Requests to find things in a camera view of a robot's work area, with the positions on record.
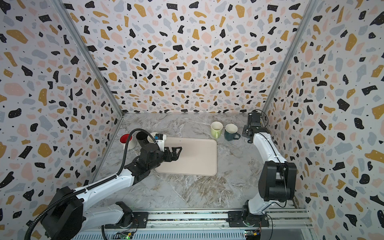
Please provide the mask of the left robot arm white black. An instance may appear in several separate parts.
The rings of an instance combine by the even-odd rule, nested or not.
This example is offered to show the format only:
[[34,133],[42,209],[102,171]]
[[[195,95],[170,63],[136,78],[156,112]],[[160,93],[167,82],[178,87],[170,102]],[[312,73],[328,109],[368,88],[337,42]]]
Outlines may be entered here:
[[122,222],[126,226],[128,223],[124,218],[131,213],[124,203],[94,210],[91,207],[113,193],[139,183],[161,163],[177,161],[181,152],[182,147],[161,150],[157,144],[148,143],[141,148],[140,155],[121,167],[118,173],[73,190],[69,187],[59,189],[39,221],[53,240],[70,240],[81,231],[102,225]]

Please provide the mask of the dark green faceted mug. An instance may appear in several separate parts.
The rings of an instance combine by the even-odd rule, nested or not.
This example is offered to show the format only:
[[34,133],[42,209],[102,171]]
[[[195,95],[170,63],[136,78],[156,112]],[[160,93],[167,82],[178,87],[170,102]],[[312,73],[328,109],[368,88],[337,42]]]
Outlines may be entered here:
[[227,124],[225,127],[225,139],[227,141],[239,140],[241,135],[238,133],[238,127],[235,124]]

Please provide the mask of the light green mug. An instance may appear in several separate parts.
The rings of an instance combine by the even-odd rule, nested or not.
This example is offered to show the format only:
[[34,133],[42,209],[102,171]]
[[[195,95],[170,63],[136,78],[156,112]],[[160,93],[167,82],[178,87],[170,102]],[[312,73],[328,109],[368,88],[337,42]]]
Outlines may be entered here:
[[218,139],[221,136],[223,127],[221,122],[215,121],[211,123],[211,135],[214,139]]

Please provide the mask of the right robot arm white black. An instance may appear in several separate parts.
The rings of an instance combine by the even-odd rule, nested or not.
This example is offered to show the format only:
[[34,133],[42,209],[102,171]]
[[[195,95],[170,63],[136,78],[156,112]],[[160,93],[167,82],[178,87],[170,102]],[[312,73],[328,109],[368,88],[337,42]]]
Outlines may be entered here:
[[246,226],[253,227],[267,218],[266,210],[278,205],[284,208],[295,196],[297,167],[289,163],[276,148],[267,125],[262,117],[267,115],[261,110],[248,113],[247,124],[242,136],[253,144],[264,163],[258,181],[259,192],[246,201],[242,209],[242,220]]

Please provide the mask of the white cream mug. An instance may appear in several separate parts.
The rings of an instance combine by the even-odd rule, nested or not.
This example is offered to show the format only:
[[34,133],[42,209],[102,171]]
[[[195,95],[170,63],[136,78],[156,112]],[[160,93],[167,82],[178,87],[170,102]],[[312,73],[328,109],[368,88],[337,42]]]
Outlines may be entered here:
[[136,138],[131,136],[129,133],[123,134],[120,137],[119,142],[123,146],[123,149],[125,149],[126,144],[128,144],[128,150],[134,149],[138,144]]

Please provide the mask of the grey mug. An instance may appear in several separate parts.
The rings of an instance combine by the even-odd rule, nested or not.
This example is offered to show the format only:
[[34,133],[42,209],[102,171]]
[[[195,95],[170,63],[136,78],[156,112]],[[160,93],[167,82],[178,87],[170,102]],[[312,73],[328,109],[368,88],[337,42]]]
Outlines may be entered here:
[[156,136],[156,134],[158,134],[157,132],[153,132],[151,133],[151,136],[152,137],[147,137],[147,140],[149,141],[149,143],[154,143],[153,139],[155,139],[155,141],[157,142],[158,141],[158,137]]

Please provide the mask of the black mug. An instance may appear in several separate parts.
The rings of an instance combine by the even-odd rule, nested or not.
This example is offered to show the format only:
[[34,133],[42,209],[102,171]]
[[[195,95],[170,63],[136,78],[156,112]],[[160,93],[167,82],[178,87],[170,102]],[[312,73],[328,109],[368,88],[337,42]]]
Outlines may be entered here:
[[145,145],[149,143],[148,141],[148,134],[140,131],[136,135],[137,142],[139,143],[140,147],[143,148]]

